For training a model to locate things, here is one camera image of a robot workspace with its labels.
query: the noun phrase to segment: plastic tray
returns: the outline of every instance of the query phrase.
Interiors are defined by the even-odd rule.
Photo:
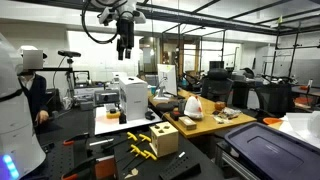
[[[225,139],[263,179],[320,179],[320,150],[285,133],[250,123]]]

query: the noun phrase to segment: black table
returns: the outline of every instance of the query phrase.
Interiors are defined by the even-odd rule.
[[[143,133],[148,132],[148,129],[132,129],[130,130],[133,133]],[[34,177],[47,177],[48,179],[56,180],[60,179],[61,175],[66,173],[68,170],[72,169],[78,165],[83,160],[87,159],[86,145],[84,140],[76,142],[73,146],[63,146],[62,142],[68,138],[71,138],[75,135],[82,134],[84,132],[89,132],[91,138],[88,139],[88,143],[96,142],[104,139],[115,138],[126,138],[126,136],[119,134],[110,134],[109,136],[94,137],[94,113],[93,111],[80,111],[79,109],[72,109],[70,112],[62,115],[59,119],[49,123],[46,126],[41,127],[40,134],[38,139],[41,145],[54,142],[55,147],[50,153],[47,154],[45,162],[39,166],[34,172],[26,176],[24,179],[32,179]],[[114,148],[115,156],[122,156],[121,153],[124,153],[127,150],[128,144],[121,144]],[[179,136],[179,151],[185,151],[187,154],[192,155],[196,159],[201,161],[202,172],[200,175],[196,176],[193,179],[222,179],[221,170],[213,164],[209,158],[207,158],[203,153],[201,153],[191,142]],[[110,154],[102,153],[100,147],[96,147],[93,150],[95,157],[100,158],[108,156]],[[161,169],[166,167],[168,163],[177,155],[177,153],[168,155],[164,158],[161,158],[157,162],[148,161],[144,165],[141,165],[141,174],[144,174],[144,177],[158,177]],[[150,169],[153,169],[154,172],[158,172],[152,175],[150,174]],[[121,173],[118,173],[120,179],[123,179]],[[85,170],[82,173],[78,174],[78,179],[88,180],[90,176],[90,171]]]
[[[129,144],[123,143],[114,148],[114,156],[115,160],[120,160],[116,163],[117,166],[117,177],[118,179],[124,179],[128,175],[128,169],[134,168],[136,164],[143,160],[142,157],[136,158],[128,168],[122,170],[134,157],[133,154],[129,154],[126,152],[128,150]],[[148,143],[142,143],[138,146],[140,150],[147,150],[153,153]],[[179,135],[179,150],[176,153],[160,157],[157,161],[152,160],[151,158],[146,160],[143,164],[141,164],[138,169],[137,179],[161,179],[159,174],[163,171],[163,169],[169,165],[169,163],[177,157],[181,152],[185,152],[190,158],[198,161],[201,166],[201,174],[190,177],[188,179],[224,179],[222,175],[222,171],[213,163],[211,160],[203,154],[199,149],[197,149],[189,140],[185,139],[181,134]]]
[[[92,132],[90,123],[94,119],[93,112],[80,111],[76,108],[61,114],[58,119],[37,129],[40,145],[53,142],[55,147],[47,154],[45,161],[23,179],[39,177],[46,177],[49,180],[60,179],[62,174],[87,158],[84,141],[76,142],[73,146],[63,146],[62,143],[75,135]],[[89,170],[83,171],[79,174],[79,179],[88,179],[88,176]]]

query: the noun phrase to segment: screwdriver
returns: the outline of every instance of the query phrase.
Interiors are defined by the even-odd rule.
[[[143,142],[151,143],[151,139],[148,136],[143,135],[143,134],[139,134],[139,137],[141,138],[141,141],[136,143],[135,146],[139,146]]]
[[[138,166],[140,166],[140,165],[141,165],[142,163],[144,163],[147,159],[149,159],[149,157],[151,157],[154,161],[157,160],[157,157],[156,157],[155,155],[153,155],[151,152],[149,152],[149,151],[147,151],[147,150],[144,150],[143,152],[146,154],[145,159],[142,160],[141,162],[139,162],[139,163],[138,163],[134,168],[132,168],[132,169],[135,169],[135,168],[137,168]]]
[[[141,155],[142,157],[146,157],[147,156],[144,152],[140,151],[140,153],[137,153],[136,156],[130,162],[128,162],[127,165],[125,165],[122,168],[122,170],[124,170],[126,167],[128,167],[135,159],[137,159],[139,157],[139,155]]]
[[[126,141],[128,141],[128,140],[130,140],[130,139],[132,139],[132,140],[134,140],[134,141],[138,141],[137,137],[136,137],[134,134],[132,134],[131,132],[127,132],[127,135],[128,135],[128,138],[127,138],[127,139],[124,139],[124,140],[122,140],[122,141],[116,142],[116,143],[114,143],[114,144],[112,144],[112,145],[107,145],[107,144],[106,144],[106,145],[102,145],[101,148],[102,148],[103,150],[107,150],[107,149],[112,148],[112,147],[115,147],[115,146],[117,146],[117,145],[119,145],[119,144],[121,144],[121,143],[124,143],[124,142],[126,142]]]
[[[130,153],[133,153],[133,152],[135,152],[135,153],[140,153],[140,149],[139,149],[137,146],[131,144],[130,147],[131,147]],[[116,162],[119,162],[119,161],[121,161],[121,160],[123,160],[123,159],[126,159],[128,155],[129,155],[129,154],[125,154],[125,156],[124,156],[123,158],[117,160]]]

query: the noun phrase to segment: ceiling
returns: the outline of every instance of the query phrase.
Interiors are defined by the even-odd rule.
[[[79,0],[18,1],[82,8]],[[178,33],[180,23],[180,33],[200,36],[222,29],[266,35],[320,30],[320,0],[138,0],[137,9],[148,19],[172,22],[167,33]]]

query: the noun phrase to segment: black jacket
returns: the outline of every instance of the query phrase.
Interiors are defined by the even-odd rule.
[[[28,98],[32,122],[34,122],[41,110],[48,111],[48,107],[46,106],[47,81],[44,77],[35,74],[30,90],[22,85],[20,79],[19,82],[24,94]]]

